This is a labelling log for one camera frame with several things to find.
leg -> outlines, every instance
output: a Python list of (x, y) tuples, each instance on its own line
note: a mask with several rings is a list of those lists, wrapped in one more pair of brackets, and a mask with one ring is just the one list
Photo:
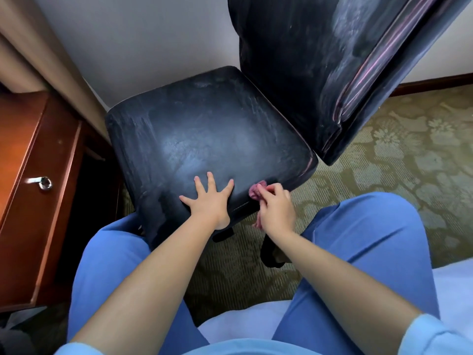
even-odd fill
[[(370, 193), (324, 208), (302, 236), (439, 317), (425, 230), (403, 198)], [(324, 355), (362, 354), (305, 279), (273, 339)]]
[[(131, 214), (104, 227), (84, 250), (72, 287), (68, 341), (149, 255), (150, 249), (145, 241), (126, 232), (137, 229), (136, 223), (136, 215)], [(180, 355), (208, 344), (182, 301), (159, 354)]]

hand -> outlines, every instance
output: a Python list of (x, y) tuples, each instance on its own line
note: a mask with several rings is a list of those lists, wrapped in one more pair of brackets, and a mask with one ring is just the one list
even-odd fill
[(215, 229), (220, 230), (230, 224), (227, 202), (233, 190), (233, 179), (230, 179), (227, 186), (221, 192), (217, 192), (212, 172), (207, 172), (207, 179), (209, 180), (207, 192), (205, 192), (199, 177), (195, 176), (194, 182), (195, 189), (197, 189), (197, 199), (190, 199), (183, 195), (180, 195), (179, 199), (191, 208), (191, 215), (215, 221)]
[(266, 234), (275, 242), (274, 239), (281, 234), (292, 233), (296, 225), (296, 211), (289, 191), (283, 189), (280, 183), (269, 185), (269, 191), (258, 185), (258, 190), (263, 197), (260, 200), (260, 216)]

silver knob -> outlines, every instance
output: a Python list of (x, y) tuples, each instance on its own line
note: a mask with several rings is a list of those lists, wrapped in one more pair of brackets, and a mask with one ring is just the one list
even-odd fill
[(52, 188), (52, 182), (49, 177), (28, 178), (26, 183), (38, 183), (42, 191), (49, 191)]

wooden desk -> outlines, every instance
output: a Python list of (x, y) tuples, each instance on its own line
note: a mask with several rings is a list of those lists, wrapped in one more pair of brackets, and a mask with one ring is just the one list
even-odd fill
[(121, 217), (121, 184), (111, 146), (64, 101), (0, 95), (0, 311), (70, 298), (88, 240)]

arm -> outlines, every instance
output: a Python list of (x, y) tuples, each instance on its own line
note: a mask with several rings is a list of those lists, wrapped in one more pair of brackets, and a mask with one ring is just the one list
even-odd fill
[(332, 315), (367, 355), (398, 353), (417, 316), (415, 306), (351, 264), (294, 233), (296, 214), (287, 190), (260, 188), (263, 229), (322, 298)]
[(118, 286), (73, 342), (107, 355), (158, 353), (210, 235), (230, 222), (233, 180), (217, 193), (212, 173), (207, 176), (208, 193), (196, 177), (198, 198), (180, 196), (191, 217)]

